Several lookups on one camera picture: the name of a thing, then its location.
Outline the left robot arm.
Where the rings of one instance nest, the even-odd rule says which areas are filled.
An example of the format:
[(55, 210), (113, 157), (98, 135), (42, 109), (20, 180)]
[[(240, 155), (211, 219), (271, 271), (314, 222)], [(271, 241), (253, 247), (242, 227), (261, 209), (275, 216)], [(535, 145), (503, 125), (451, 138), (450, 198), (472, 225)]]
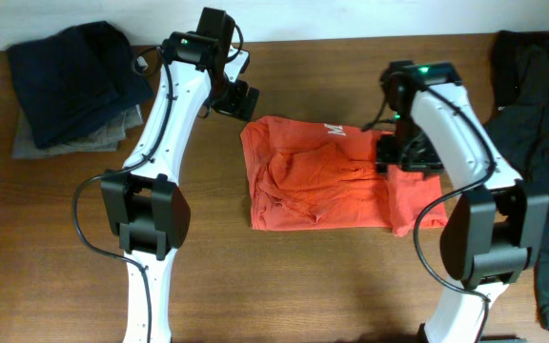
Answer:
[(129, 278), (127, 342), (169, 342), (173, 261), (191, 220), (179, 189), (181, 161), (202, 109), (249, 121), (259, 91), (240, 80), (250, 55), (233, 47), (238, 26), (224, 10), (203, 9), (197, 28), (158, 47), (160, 83), (148, 122), (120, 172), (101, 182), (112, 233)]

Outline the red printed t-shirt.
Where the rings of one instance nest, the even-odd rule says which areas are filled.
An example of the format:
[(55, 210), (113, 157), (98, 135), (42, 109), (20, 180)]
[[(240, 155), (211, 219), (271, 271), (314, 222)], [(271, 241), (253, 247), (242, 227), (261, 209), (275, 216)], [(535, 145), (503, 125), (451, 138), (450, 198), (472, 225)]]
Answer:
[(376, 148), (387, 131), (264, 116), (240, 134), (251, 198), (251, 226), (289, 232), (413, 226), (439, 228), (442, 205), (419, 213), (442, 195), (440, 179), (390, 166), (376, 169)]

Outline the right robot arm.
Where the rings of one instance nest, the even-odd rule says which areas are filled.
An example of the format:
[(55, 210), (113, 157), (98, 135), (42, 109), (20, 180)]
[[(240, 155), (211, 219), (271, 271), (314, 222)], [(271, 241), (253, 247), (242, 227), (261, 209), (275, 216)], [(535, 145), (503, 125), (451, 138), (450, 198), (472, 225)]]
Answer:
[(499, 153), (451, 63), (396, 61), (380, 85), (395, 131), (376, 144), (378, 171), (448, 173), (453, 190), (427, 205), (418, 220), (457, 201), (439, 243), (447, 274), (425, 268), (443, 292), (417, 339), (482, 342), (494, 302), (538, 259), (549, 196)]

